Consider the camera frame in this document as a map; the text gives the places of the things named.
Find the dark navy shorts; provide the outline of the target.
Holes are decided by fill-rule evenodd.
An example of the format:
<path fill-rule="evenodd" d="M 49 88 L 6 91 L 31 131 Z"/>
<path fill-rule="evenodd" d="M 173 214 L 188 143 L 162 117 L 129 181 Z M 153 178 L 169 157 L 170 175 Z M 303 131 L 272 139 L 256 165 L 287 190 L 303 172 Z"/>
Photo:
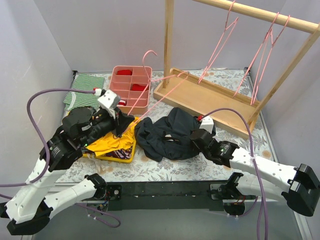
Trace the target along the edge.
<path fill-rule="evenodd" d="M 134 135 L 144 154 L 156 162 L 163 158 L 187 160 L 200 153 L 190 139 L 192 132 L 200 126 L 197 117 L 174 107 L 156 122 L 149 117 L 144 118 L 135 126 Z"/>

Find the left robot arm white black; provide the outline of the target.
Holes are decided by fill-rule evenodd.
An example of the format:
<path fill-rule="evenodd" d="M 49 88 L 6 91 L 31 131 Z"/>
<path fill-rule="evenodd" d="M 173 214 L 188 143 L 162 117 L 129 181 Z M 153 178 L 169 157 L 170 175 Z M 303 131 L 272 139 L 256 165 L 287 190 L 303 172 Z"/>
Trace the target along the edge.
<path fill-rule="evenodd" d="M 55 182 L 65 174 L 75 161 L 83 156 L 83 149 L 108 133 L 119 137 L 134 121 L 133 115 L 115 109 L 111 116 L 105 109 L 76 107 L 62 119 L 61 126 L 42 149 L 39 159 L 22 186 L 8 202 L 0 205 L 1 218 L 9 219 L 7 229 L 12 236 L 34 235 L 62 210 L 75 203 L 92 199 L 101 200 L 107 192 L 106 181 L 97 173 L 86 175 L 80 183 L 55 194 L 48 194 Z M 48 166 L 44 175 L 31 182 Z"/>

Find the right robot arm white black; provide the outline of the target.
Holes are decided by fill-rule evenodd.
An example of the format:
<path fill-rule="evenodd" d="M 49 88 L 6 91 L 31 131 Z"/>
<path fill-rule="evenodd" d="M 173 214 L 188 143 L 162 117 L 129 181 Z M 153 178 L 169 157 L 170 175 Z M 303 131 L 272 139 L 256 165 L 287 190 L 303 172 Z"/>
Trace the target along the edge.
<path fill-rule="evenodd" d="M 306 164 L 295 167 L 280 164 L 257 156 L 229 141 L 216 141 L 205 129 L 197 129 L 190 140 L 216 165 L 226 166 L 251 174 L 240 176 L 226 186 L 227 195 L 237 199 L 241 195 L 262 196 L 276 201 L 285 201 L 290 209 L 312 217 L 320 199 L 320 181 L 314 170 Z"/>

